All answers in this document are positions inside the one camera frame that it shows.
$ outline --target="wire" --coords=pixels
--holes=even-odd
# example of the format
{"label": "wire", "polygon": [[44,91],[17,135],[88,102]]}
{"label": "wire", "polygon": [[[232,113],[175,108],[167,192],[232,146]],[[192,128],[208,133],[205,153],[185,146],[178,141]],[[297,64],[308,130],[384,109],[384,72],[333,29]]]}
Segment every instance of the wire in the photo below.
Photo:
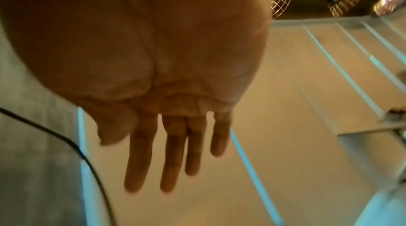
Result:
{"label": "wire", "polygon": [[83,154],[83,152],[80,150],[80,147],[75,142],[73,142],[71,139],[69,139],[69,138],[67,138],[67,137],[65,137],[65,136],[63,136],[63,135],[61,135],[61,134],[59,134],[57,132],[54,132],[53,130],[50,130],[50,129],[44,127],[44,126],[41,126],[41,125],[39,125],[39,124],[37,124],[37,123],[35,123],[33,121],[30,121],[30,120],[28,120],[28,119],[26,119],[24,117],[21,117],[21,116],[17,115],[17,114],[14,114],[13,112],[10,112],[10,111],[2,108],[2,107],[0,107],[0,113],[4,114],[6,116],[9,116],[9,117],[11,117],[11,118],[13,118],[15,120],[18,120],[18,121],[20,121],[20,122],[22,122],[24,124],[28,124],[28,125],[36,128],[36,129],[38,129],[38,130],[46,132],[46,133],[48,133],[48,134],[50,134],[50,135],[52,135],[54,137],[57,137],[61,141],[68,144],[76,152],[76,154],[79,155],[80,158],[82,158],[86,162],[86,164],[89,166],[90,171],[92,172],[93,177],[96,180],[97,185],[98,185],[98,187],[100,189],[101,195],[103,196],[103,200],[104,200],[104,203],[106,205],[106,210],[107,210],[107,213],[108,213],[108,216],[109,216],[110,225],[111,226],[117,226],[117,221],[116,221],[116,218],[114,216],[113,209],[111,207],[111,203],[110,203],[110,200],[109,200],[109,198],[107,196],[107,192],[106,192],[106,190],[105,190],[105,188],[103,186],[103,183],[102,183],[99,175],[97,174],[96,170],[94,169],[92,163],[85,156],[85,154]]}

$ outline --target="black cable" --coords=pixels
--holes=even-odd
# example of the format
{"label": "black cable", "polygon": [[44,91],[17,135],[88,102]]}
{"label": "black cable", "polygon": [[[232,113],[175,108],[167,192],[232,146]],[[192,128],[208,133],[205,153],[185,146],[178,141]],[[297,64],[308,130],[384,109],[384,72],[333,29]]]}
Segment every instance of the black cable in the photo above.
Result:
{"label": "black cable", "polygon": [[91,170],[91,172],[93,174],[93,177],[96,180],[97,185],[99,186],[101,195],[103,196],[103,200],[104,200],[104,203],[106,205],[106,210],[107,210],[107,213],[109,215],[110,225],[111,226],[117,226],[117,221],[115,219],[113,209],[111,207],[111,203],[110,203],[110,200],[109,200],[109,198],[107,196],[107,193],[106,193],[106,190],[105,190],[105,188],[103,186],[103,183],[100,180],[99,175],[97,174],[96,170],[94,169],[94,167],[91,164],[91,162],[89,161],[89,159],[82,153],[82,151],[80,150],[80,147],[75,142],[73,142],[69,138],[67,138],[67,137],[65,137],[65,136],[63,136],[63,135],[61,135],[61,134],[59,134],[57,132],[54,132],[53,130],[45,128],[44,126],[41,126],[41,125],[39,125],[39,124],[37,124],[37,123],[35,123],[33,121],[30,121],[30,120],[28,120],[26,118],[23,118],[23,117],[21,117],[21,116],[19,116],[17,114],[14,114],[13,112],[10,112],[10,111],[8,111],[8,110],[6,110],[4,108],[0,107],[0,113],[4,114],[6,116],[9,116],[9,117],[11,117],[13,119],[16,119],[16,120],[18,120],[18,121],[20,121],[22,123],[28,124],[28,125],[36,128],[36,129],[38,129],[38,130],[46,132],[46,133],[48,133],[48,134],[50,134],[50,135],[52,135],[54,137],[57,137],[58,139],[62,140],[66,144],[68,144],[76,152],[76,154],[78,154],[80,156],[80,158],[82,158],[86,162],[86,164],[89,166],[89,168],[90,168],[90,170]]}

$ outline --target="palm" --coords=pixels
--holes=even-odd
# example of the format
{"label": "palm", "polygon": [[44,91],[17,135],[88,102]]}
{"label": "palm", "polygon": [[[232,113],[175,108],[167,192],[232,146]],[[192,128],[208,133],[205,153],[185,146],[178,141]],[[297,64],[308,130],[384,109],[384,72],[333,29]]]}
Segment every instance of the palm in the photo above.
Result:
{"label": "palm", "polygon": [[175,187],[187,138],[186,173],[198,172],[209,111],[216,119],[211,152],[224,152],[232,109],[263,54],[269,5],[270,0],[0,0],[10,41],[33,74],[83,107],[98,124],[103,144],[131,134],[129,191],[144,182],[158,114],[168,133],[162,190]]}

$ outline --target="hand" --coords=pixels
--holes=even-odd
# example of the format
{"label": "hand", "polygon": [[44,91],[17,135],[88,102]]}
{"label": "hand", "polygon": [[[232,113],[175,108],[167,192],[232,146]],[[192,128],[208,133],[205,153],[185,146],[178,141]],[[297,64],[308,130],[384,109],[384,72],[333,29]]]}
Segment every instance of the hand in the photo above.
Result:
{"label": "hand", "polygon": [[162,114],[161,189],[169,192],[186,139],[186,174],[199,171],[209,111],[211,153],[224,153],[233,107],[264,52],[271,1],[0,0],[0,9],[21,59],[92,116],[103,145],[130,134],[128,191],[144,183]]}

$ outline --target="blue line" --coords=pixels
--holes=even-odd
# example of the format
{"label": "blue line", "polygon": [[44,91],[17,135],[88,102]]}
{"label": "blue line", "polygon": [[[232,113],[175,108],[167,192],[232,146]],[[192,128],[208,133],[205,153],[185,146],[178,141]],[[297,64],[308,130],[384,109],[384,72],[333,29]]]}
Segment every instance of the blue line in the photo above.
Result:
{"label": "blue line", "polygon": [[268,211],[269,215],[271,216],[273,222],[276,225],[284,225],[282,217],[279,215],[278,210],[276,209],[274,203],[270,199],[268,193],[265,190],[265,187],[262,185],[261,180],[259,179],[257,173],[255,172],[254,167],[252,166],[250,160],[248,159],[247,155],[244,152],[244,149],[242,148],[240,142],[237,139],[237,136],[234,134],[233,129],[231,129],[231,139],[234,142],[234,145],[237,148],[238,154],[240,155],[242,162],[245,165],[245,168],[247,168],[248,174],[250,175],[252,181],[254,182],[254,185],[258,191],[259,196],[262,199],[263,204],[266,207],[266,210]]}
{"label": "blue line", "polygon": [[[86,148],[86,134],[85,134],[85,122],[83,119],[83,109],[77,109],[77,131],[79,133],[79,147],[83,154],[87,154]],[[80,161],[80,170],[82,173],[82,189],[83,189],[83,200],[85,202],[85,215],[86,215],[86,225],[87,226],[100,226],[98,220],[98,213],[95,210],[94,203],[96,199],[94,198],[94,190],[92,183],[92,174],[89,166],[85,161]]]}
{"label": "blue line", "polygon": [[397,28],[396,26],[393,25],[393,23],[389,22],[387,19],[380,17],[381,21],[384,22],[392,31],[394,31],[396,34],[398,34],[404,41],[406,41],[406,35]]}
{"label": "blue line", "polygon": [[387,41],[382,35],[380,35],[376,30],[374,30],[371,26],[369,26],[364,21],[360,20],[360,22],[365,26],[375,36],[386,48],[388,48],[395,56],[404,64],[406,65],[406,55],[403,54],[400,50],[398,50],[395,46],[393,46],[389,41]]}
{"label": "blue line", "polygon": [[344,29],[343,26],[341,26],[338,22],[336,23],[338,27],[347,35],[347,37],[357,46],[368,58],[369,60],[376,66],[378,67],[386,77],[389,78],[389,80],[392,81],[393,84],[396,85],[398,89],[400,89],[402,92],[406,92],[406,86],[398,79],[396,76],[394,76],[376,57],[374,57],[371,53],[366,50],[361,43],[359,43],[347,30]]}
{"label": "blue line", "polygon": [[314,35],[309,31],[309,29],[302,24],[306,32],[312,38],[312,40],[317,44],[317,46],[323,51],[330,62],[337,68],[337,70],[344,76],[344,78],[351,84],[351,86],[357,91],[357,93],[365,100],[369,107],[379,116],[382,116],[384,112],[379,108],[377,104],[358,86],[358,84],[347,74],[346,71],[337,63],[337,61],[327,52],[327,50],[321,45],[321,43],[314,37]]}

